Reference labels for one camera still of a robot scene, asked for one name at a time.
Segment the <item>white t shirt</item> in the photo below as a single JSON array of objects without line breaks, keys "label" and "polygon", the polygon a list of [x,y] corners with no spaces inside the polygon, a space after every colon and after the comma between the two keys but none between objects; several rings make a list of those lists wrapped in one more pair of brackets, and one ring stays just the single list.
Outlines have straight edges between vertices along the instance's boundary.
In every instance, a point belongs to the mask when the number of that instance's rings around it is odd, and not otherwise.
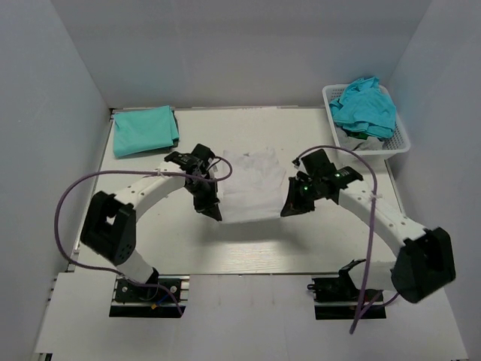
[{"label": "white t shirt", "polygon": [[275,149],[253,153],[223,152],[232,165],[231,176],[219,183],[219,209],[226,224],[274,220],[283,208],[286,170]]}]

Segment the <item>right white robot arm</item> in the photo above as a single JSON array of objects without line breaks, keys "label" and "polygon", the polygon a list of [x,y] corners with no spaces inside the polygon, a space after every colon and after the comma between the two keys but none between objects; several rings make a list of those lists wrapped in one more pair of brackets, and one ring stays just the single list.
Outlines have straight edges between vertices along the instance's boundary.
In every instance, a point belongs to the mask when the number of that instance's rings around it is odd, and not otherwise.
[{"label": "right white robot arm", "polygon": [[356,215],[395,256],[393,262],[353,260],[325,286],[328,300],[358,299],[369,290],[390,290],[416,304],[455,280],[451,238],[442,228],[428,229],[374,194],[374,186],[350,166],[337,168],[324,150],[304,152],[293,160],[298,172],[289,178],[281,217],[306,214],[320,199]]}]

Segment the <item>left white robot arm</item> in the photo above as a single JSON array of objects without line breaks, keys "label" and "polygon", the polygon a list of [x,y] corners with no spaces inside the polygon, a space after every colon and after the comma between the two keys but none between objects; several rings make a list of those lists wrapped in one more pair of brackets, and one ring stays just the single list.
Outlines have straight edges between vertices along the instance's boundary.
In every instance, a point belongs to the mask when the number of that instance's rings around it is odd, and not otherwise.
[{"label": "left white robot arm", "polygon": [[190,153],[174,151],[158,168],[142,171],[142,178],[115,193],[97,192],[89,203],[80,234],[81,243],[114,266],[114,271],[133,283],[143,300],[159,291],[159,273],[136,250],[137,221],[171,193],[186,189],[196,212],[222,220],[216,180],[210,169],[216,156],[202,144]]}]

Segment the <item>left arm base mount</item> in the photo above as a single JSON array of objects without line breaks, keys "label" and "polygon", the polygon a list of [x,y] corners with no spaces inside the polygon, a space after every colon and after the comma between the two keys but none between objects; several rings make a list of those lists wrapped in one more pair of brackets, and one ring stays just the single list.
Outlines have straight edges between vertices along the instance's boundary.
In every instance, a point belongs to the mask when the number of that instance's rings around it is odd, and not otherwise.
[{"label": "left arm base mount", "polygon": [[[184,312],[188,300],[189,276],[165,276],[159,284],[173,294]],[[177,306],[163,288],[136,287],[127,280],[117,278],[114,284],[109,317],[142,319],[181,318]]]}]

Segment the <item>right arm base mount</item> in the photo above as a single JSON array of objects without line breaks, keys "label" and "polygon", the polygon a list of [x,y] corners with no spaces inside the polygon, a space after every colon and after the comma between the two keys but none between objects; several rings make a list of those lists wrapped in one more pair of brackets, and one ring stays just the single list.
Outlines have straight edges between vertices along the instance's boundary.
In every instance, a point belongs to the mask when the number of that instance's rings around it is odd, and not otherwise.
[{"label": "right arm base mount", "polygon": [[313,294],[316,320],[354,320],[359,289],[349,271],[362,263],[364,259],[353,260],[337,274],[312,278],[307,290]]}]

